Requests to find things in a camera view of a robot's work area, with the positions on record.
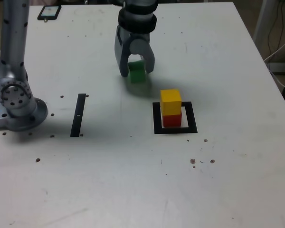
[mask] black square frame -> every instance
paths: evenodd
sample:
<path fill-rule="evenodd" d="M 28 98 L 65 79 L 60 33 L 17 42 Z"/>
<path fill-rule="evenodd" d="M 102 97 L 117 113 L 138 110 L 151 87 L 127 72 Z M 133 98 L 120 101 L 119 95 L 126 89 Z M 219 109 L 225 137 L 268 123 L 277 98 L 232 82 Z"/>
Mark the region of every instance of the black square frame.
<path fill-rule="evenodd" d="M 56 20 L 57 17 L 58 17 L 58 14 L 61 10 L 61 5 L 58 5 L 58 9 L 57 9 L 57 12 L 55 14 L 55 16 L 42 16 L 42 12 L 43 10 L 45 9 L 45 7 L 52 7 L 52 6 L 44 6 L 41 10 L 41 12 L 39 13 L 38 17 L 37 17 L 37 20 L 44 20 L 44 19 L 47 19 L 47 20 Z"/>
<path fill-rule="evenodd" d="M 190 101 L 182 102 L 181 106 L 186 109 L 186 116 L 188 121 L 188 127 L 173 127 L 162 128 L 161 118 L 161 105 L 159 102 L 153 102 L 153 122 L 154 122 L 154 134 L 188 134 L 197 133 L 192 103 Z"/>

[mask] stacked blocks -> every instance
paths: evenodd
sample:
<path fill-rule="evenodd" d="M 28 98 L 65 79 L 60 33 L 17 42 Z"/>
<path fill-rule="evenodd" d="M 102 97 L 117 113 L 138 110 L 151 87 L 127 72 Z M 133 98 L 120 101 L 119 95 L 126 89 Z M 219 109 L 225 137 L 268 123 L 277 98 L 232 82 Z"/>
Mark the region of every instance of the stacked blocks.
<path fill-rule="evenodd" d="M 141 83 L 146 80 L 144 61 L 137 61 L 128 63 L 130 71 L 130 82 L 131 83 Z"/>
<path fill-rule="evenodd" d="M 181 126 L 181 95 L 177 89 L 161 90 L 161 114 L 164 127 Z"/>

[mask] white table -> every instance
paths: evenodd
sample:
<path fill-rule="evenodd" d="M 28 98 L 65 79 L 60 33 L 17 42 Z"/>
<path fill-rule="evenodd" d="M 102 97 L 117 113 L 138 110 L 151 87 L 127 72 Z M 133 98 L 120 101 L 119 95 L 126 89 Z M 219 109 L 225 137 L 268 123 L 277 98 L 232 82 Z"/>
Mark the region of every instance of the white table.
<path fill-rule="evenodd" d="M 0 131 L 0 228 L 285 228 L 285 102 L 233 3 L 158 7 L 147 95 L 117 67 L 118 7 L 63 6 L 48 23 L 40 10 L 25 66 L 49 116 L 32 136 Z M 198 133 L 154 135 L 168 88 Z M 84 136 L 70 138 L 79 93 Z"/>

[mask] cable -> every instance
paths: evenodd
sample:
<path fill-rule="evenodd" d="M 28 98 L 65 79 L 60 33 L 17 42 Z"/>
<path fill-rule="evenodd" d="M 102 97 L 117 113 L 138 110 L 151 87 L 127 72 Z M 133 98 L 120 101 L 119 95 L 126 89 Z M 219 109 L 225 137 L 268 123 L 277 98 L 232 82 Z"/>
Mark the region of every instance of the cable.
<path fill-rule="evenodd" d="M 270 39 L 271 32 L 272 32 L 272 30 L 274 29 L 274 27 L 275 27 L 275 25 L 276 25 L 276 22 L 277 22 L 277 20 L 278 20 L 278 18 L 279 18 L 279 6 L 280 6 L 280 3 L 281 3 L 281 2 L 279 1 L 278 5 L 277 5 L 277 8 L 276 8 L 275 21 L 274 21 L 274 23 L 272 24 L 272 27 L 271 27 L 271 29 L 270 29 L 270 31 L 269 31 L 269 33 L 268 33 L 268 37 L 267 37 L 267 44 L 268 44 L 268 49 L 269 49 L 269 55 L 271 55 L 271 48 L 270 48 L 269 39 Z M 270 60 L 271 60 L 271 59 L 269 59 L 268 62 L 267 62 L 267 68 L 268 68 L 268 69 L 270 69 Z"/>
<path fill-rule="evenodd" d="M 284 32 L 284 15 L 283 15 L 283 6 L 284 6 L 284 3 L 285 3 L 285 0 L 282 2 L 282 5 L 281 5 L 281 15 L 282 15 L 282 30 L 281 30 L 281 35 L 280 35 L 280 39 L 279 39 L 279 43 L 277 45 L 277 50 L 280 48 L 280 44 L 281 44 L 281 40 L 282 40 L 282 35 L 283 35 L 283 32 Z"/>
<path fill-rule="evenodd" d="M 275 51 L 273 54 L 271 54 L 271 55 L 268 56 L 266 59 L 264 59 L 264 61 L 266 61 L 266 60 L 269 59 L 271 56 L 273 56 L 275 53 L 277 53 L 279 50 L 281 50 L 284 46 L 285 46 L 285 43 L 284 43 L 283 46 L 281 46 L 277 51 Z"/>
<path fill-rule="evenodd" d="M 268 70 L 268 71 L 270 72 L 271 76 L 274 77 L 275 80 L 276 80 L 281 86 L 283 86 L 283 87 L 285 88 L 285 85 L 283 85 L 283 84 L 280 82 L 280 80 L 277 78 L 277 76 L 275 76 L 274 73 L 271 72 L 271 70 Z"/>

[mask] gray robot arm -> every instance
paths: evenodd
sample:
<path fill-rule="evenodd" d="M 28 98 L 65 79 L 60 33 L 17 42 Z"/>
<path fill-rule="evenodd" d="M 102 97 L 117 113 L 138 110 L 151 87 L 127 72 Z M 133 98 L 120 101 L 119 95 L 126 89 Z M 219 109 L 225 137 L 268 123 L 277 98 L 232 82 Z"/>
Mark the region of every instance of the gray robot arm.
<path fill-rule="evenodd" d="M 123 5 L 119 11 L 115 36 L 115 57 L 120 73 L 127 77 L 128 58 L 140 55 L 145 61 L 145 70 L 154 70 L 155 57 L 150 47 L 150 33 L 156 26 L 157 0 L 114 0 L 115 5 Z"/>
<path fill-rule="evenodd" d="M 24 67 L 29 0 L 4 0 L 0 51 L 0 129 L 23 131 L 42 123 L 46 104 L 34 98 Z"/>

